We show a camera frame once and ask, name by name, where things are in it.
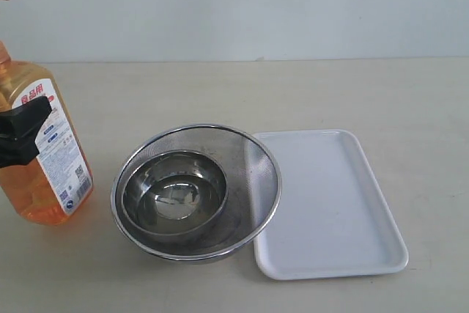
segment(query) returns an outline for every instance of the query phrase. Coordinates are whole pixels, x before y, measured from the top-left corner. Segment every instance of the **white wall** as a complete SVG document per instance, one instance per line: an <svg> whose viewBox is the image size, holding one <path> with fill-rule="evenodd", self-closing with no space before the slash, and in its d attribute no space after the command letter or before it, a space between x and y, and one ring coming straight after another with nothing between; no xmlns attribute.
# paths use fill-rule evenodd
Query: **white wall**
<svg viewBox="0 0 469 313"><path fill-rule="evenodd" d="M469 0L12 0L0 38L43 62L469 55Z"/></svg>

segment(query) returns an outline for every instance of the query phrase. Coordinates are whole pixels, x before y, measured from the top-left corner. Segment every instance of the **metal bowl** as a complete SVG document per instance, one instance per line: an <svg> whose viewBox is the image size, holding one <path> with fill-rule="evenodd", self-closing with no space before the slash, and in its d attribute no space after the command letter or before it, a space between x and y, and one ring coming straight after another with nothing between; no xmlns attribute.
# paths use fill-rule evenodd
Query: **metal bowl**
<svg viewBox="0 0 469 313"><path fill-rule="evenodd" d="M158 242L185 243L203 235L222 214L226 178L200 152L162 153L137 168L125 186L124 214Z"/></svg>
<svg viewBox="0 0 469 313"><path fill-rule="evenodd" d="M155 240L131 220L122 201L131 177L155 157L190 150L215 161L226 178L226 204L212 227L185 244ZM124 162L111 191L119 230L140 249L173 262L205 263L228 257L250 243L273 217L281 176L268 149L253 136L223 125L189 125L168 130L135 150Z"/></svg>

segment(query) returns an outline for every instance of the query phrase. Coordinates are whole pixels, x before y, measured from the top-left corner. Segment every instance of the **stainless steel colander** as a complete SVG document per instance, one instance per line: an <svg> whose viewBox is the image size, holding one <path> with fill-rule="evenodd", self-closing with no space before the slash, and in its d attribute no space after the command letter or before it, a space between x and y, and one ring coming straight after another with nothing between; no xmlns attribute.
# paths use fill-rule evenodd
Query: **stainless steel colander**
<svg viewBox="0 0 469 313"><path fill-rule="evenodd" d="M228 196L223 214L197 241L184 245L144 236L122 206L133 173L156 155L172 150L204 153L226 175ZM253 136L223 125L189 125L151 138L128 158L112 188L111 210L122 233L147 253L179 262L206 262L224 258L253 240L273 217L280 193L277 163Z"/></svg>

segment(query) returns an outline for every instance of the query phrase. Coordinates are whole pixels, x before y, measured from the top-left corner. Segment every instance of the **table surface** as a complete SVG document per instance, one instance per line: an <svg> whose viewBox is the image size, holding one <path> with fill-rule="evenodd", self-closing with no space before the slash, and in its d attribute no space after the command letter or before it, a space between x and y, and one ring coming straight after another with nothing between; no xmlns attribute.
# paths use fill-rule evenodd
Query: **table surface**
<svg viewBox="0 0 469 313"><path fill-rule="evenodd" d="M27 223L0 197L2 313L467 311L469 58L45 66L95 191L53 228ZM352 131L405 239L407 268L279 282L259 271L252 245L198 266L137 249L112 220L113 179L141 142L194 122Z"/></svg>

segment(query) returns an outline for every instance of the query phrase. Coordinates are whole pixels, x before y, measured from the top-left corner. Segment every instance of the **white tray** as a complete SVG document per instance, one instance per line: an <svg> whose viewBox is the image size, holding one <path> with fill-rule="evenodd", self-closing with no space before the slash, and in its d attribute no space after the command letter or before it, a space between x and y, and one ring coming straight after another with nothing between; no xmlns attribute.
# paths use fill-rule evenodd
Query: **white tray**
<svg viewBox="0 0 469 313"><path fill-rule="evenodd" d="M267 276L315 279L405 268L404 241L354 135L305 130L255 136L273 153L283 182L277 213L254 241Z"/></svg>

